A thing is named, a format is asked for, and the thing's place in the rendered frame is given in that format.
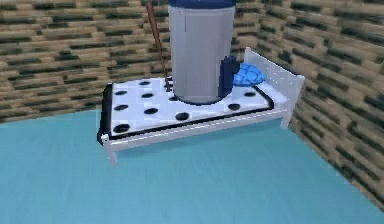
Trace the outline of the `white bed with dotted cover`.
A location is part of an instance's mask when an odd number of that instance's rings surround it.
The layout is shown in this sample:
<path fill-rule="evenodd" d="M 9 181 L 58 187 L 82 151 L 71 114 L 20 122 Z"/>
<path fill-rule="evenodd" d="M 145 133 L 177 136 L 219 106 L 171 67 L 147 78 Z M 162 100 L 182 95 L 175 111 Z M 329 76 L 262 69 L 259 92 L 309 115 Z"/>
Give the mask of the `white bed with dotted cover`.
<path fill-rule="evenodd" d="M 163 78 L 110 83 L 103 91 L 98 142 L 110 163 L 120 150 L 279 119 L 287 127 L 305 77 L 295 75 L 251 48 L 244 61 L 261 71 L 265 81 L 235 87 L 221 101 L 189 105 L 165 90 Z"/>

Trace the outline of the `grey bin with blue lid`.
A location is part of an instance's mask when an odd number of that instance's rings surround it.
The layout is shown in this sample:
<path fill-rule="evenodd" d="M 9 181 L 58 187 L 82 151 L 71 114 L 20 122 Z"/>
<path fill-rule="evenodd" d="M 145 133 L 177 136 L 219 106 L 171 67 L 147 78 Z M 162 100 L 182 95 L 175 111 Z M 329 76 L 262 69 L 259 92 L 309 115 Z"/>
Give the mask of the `grey bin with blue lid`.
<path fill-rule="evenodd" d="M 168 0 L 174 95 L 209 105 L 231 92 L 239 64 L 230 55 L 236 0 Z"/>

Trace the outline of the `blue quilted pillow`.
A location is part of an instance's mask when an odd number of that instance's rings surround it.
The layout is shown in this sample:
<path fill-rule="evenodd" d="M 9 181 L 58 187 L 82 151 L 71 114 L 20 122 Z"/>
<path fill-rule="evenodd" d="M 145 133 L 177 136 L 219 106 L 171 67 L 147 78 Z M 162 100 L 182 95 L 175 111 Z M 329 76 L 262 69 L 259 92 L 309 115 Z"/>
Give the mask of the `blue quilted pillow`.
<path fill-rule="evenodd" d="M 233 85 L 237 87 L 250 87 L 264 81 L 264 75 L 254 65 L 241 63 L 240 70 L 234 75 Z"/>

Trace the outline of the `brown wooden bat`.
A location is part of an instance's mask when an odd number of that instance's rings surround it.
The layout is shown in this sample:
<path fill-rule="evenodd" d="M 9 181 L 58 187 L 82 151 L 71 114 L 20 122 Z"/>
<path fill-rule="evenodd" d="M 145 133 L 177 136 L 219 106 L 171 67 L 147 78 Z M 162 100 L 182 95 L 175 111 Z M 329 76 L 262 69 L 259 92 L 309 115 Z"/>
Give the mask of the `brown wooden bat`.
<path fill-rule="evenodd" d="M 163 53 L 162 52 L 162 45 L 161 45 L 161 41 L 160 41 L 160 37 L 159 37 L 159 31 L 158 31 L 157 22 L 156 22 L 156 19 L 155 19 L 155 13 L 154 13 L 154 9 L 153 9 L 151 0 L 147 0 L 146 1 L 145 7 L 146 7 L 147 14 L 148 14 L 148 22 L 149 22 L 149 24 L 151 26 L 152 35 L 153 35 L 153 38 L 155 40 L 155 44 L 156 44 L 156 47 L 157 47 L 158 55 L 159 55 L 159 58 L 160 58 L 160 63 L 161 63 L 162 70 L 163 70 L 163 73 L 164 73 L 164 81 L 165 81 L 166 92 L 170 92 L 171 91 L 171 87 L 170 87 L 169 81 L 168 81 L 168 73 L 167 73 L 167 69 L 166 69 L 165 63 L 164 63 L 164 58 L 163 58 L 163 54 L 162 54 Z"/>

